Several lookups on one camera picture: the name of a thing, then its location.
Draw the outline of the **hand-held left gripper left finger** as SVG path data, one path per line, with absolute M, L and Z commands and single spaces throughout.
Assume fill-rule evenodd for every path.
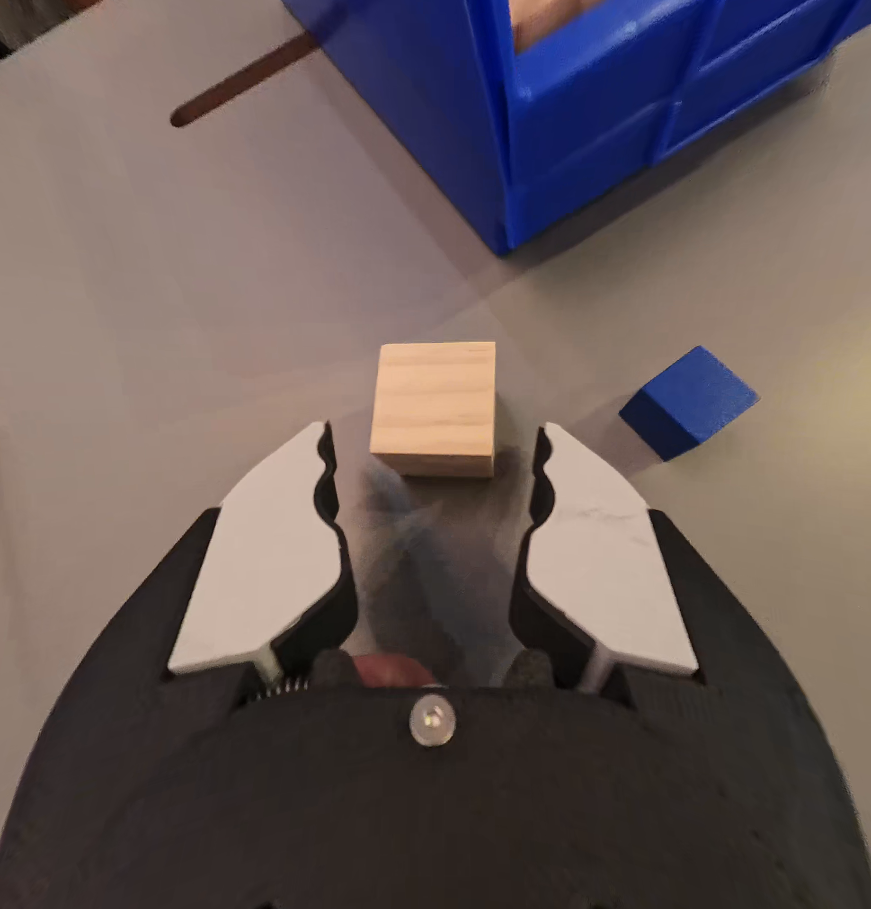
M 307 677 L 356 625 L 329 423 L 314 422 L 225 495 L 168 668 L 249 664 L 266 683 Z

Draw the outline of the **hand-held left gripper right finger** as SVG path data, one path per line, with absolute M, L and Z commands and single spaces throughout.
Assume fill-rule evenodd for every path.
M 601 691 L 620 667 L 699 671 L 645 499 L 555 423 L 537 432 L 509 623 L 561 690 Z

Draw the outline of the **plain wooden cube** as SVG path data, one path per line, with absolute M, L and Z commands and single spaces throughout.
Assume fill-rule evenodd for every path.
M 493 477 L 496 375 L 494 341 L 382 346 L 371 455 L 403 476 Z
M 509 1 L 515 52 L 527 50 L 602 1 Z

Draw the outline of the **blue plastic bin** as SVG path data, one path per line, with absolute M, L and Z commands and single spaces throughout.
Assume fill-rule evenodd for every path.
M 507 2 L 284 6 L 500 256 L 871 26 L 871 1 L 602 2 L 518 52 Z

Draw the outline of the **small blue wooden cube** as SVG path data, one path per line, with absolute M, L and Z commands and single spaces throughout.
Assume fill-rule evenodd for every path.
M 697 346 L 640 387 L 619 417 L 669 462 L 710 440 L 759 399 L 715 355 Z

